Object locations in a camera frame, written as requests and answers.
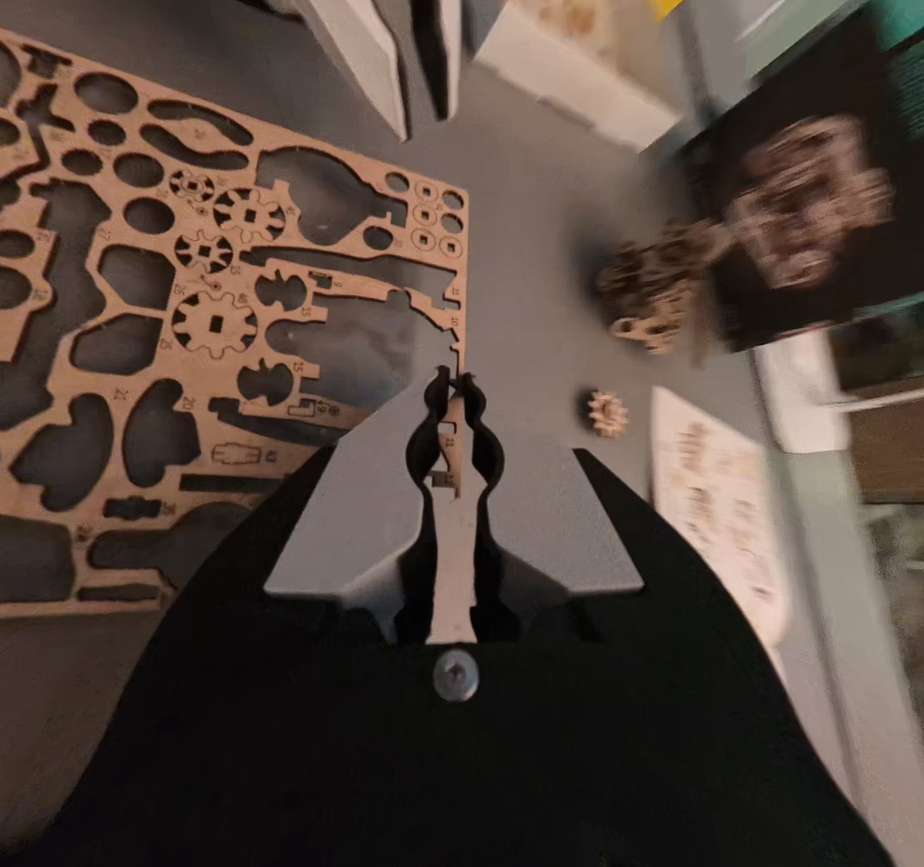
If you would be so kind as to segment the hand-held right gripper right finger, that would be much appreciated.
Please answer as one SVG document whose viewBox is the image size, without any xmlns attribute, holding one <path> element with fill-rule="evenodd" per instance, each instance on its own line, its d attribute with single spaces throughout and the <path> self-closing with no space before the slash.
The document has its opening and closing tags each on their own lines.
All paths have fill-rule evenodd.
<svg viewBox="0 0 924 867">
<path fill-rule="evenodd" d="M 544 611 L 643 589 L 575 450 L 502 422 L 472 374 L 459 379 L 476 502 L 473 607 L 478 642 L 516 642 Z"/>
</svg>

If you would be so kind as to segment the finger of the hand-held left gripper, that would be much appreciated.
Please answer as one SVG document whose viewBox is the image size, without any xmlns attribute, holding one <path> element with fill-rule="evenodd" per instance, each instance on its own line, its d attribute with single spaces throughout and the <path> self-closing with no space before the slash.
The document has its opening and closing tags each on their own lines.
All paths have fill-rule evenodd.
<svg viewBox="0 0 924 867">
<path fill-rule="evenodd" d="M 461 0 L 410 0 L 411 28 L 436 117 L 457 110 L 463 51 Z"/>
<path fill-rule="evenodd" d="M 265 1 L 277 13 L 304 20 L 399 141 L 409 138 L 397 43 L 374 0 Z"/>
</svg>

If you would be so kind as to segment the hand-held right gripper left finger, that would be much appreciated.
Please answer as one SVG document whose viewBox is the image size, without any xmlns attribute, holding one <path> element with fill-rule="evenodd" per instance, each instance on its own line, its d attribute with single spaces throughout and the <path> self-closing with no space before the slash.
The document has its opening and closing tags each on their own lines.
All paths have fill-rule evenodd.
<svg viewBox="0 0 924 867">
<path fill-rule="evenodd" d="M 264 590 L 370 613 L 396 643 L 431 631 L 436 531 L 430 485 L 452 371 L 421 375 L 339 440 Z"/>
</svg>

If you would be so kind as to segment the small thick wooden gear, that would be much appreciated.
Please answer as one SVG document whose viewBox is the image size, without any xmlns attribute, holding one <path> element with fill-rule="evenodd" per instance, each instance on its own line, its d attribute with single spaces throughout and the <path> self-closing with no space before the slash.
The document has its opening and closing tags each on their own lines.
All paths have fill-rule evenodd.
<svg viewBox="0 0 924 867">
<path fill-rule="evenodd" d="M 588 434 L 615 441 L 627 433 L 630 411 L 623 399 L 612 391 L 580 388 L 576 395 L 578 426 Z"/>
</svg>

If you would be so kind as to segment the laser-cut wooden parts sheet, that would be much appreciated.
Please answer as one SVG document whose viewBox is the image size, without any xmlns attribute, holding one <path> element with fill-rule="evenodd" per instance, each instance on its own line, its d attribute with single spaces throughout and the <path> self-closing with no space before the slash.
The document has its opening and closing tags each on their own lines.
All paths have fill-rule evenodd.
<svg viewBox="0 0 924 867">
<path fill-rule="evenodd" d="M 462 367 L 469 196 L 2 30 L 2 619 L 153 611 L 99 542 L 256 506 L 371 413 L 329 306 L 400 303 Z"/>
</svg>

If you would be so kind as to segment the partly built wooden model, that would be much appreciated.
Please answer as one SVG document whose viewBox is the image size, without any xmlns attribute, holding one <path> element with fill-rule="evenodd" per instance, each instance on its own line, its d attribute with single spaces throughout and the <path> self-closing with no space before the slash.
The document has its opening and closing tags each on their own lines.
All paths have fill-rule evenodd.
<svg viewBox="0 0 924 867">
<path fill-rule="evenodd" d="M 712 219 L 670 224 L 648 244 L 624 242 L 594 281 L 609 334 L 654 355 L 668 353 L 706 272 L 731 243 L 726 226 Z"/>
</svg>

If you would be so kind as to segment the black model kit box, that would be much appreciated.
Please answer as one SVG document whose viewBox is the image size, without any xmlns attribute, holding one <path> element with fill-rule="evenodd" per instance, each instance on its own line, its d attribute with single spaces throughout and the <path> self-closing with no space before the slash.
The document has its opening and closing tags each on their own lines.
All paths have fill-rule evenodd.
<svg viewBox="0 0 924 867">
<path fill-rule="evenodd" d="M 922 297 L 922 21 L 855 12 L 684 155 L 733 350 Z"/>
</svg>

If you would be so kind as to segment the white box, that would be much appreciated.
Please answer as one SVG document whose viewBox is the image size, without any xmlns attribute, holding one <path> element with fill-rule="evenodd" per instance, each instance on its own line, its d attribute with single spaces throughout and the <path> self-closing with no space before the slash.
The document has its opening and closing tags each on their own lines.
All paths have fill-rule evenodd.
<svg viewBox="0 0 924 867">
<path fill-rule="evenodd" d="M 682 118 L 630 76 L 607 69 L 543 29 L 514 1 L 501 9 L 474 60 L 598 137 L 635 153 L 648 149 Z"/>
</svg>

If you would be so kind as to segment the open instruction booklet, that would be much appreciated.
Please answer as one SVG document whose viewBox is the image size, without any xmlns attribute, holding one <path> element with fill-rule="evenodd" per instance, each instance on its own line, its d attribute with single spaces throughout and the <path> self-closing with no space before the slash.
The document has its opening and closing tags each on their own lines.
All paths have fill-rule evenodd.
<svg viewBox="0 0 924 867">
<path fill-rule="evenodd" d="M 774 653 L 791 619 L 764 448 L 653 388 L 653 503 L 699 552 Z"/>
</svg>

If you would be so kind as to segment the white sign stand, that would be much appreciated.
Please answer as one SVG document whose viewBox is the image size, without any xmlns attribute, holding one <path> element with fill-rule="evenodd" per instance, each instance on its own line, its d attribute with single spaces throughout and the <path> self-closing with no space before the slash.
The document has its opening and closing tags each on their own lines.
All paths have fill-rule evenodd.
<svg viewBox="0 0 924 867">
<path fill-rule="evenodd" d="M 774 439 L 791 455 L 846 452 L 845 406 L 828 330 L 806 331 L 753 350 Z"/>
</svg>

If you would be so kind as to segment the brown cardboard box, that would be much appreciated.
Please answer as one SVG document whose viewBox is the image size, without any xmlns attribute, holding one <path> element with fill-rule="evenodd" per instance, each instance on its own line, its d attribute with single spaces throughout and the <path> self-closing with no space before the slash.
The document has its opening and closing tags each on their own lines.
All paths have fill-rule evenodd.
<svg viewBox="0 0 924 867">
<path fill-rule="evenodd" d="M 923 401 L 853 412 L 850 455 L 868 504 L 923 503 Z"/>
</svg>

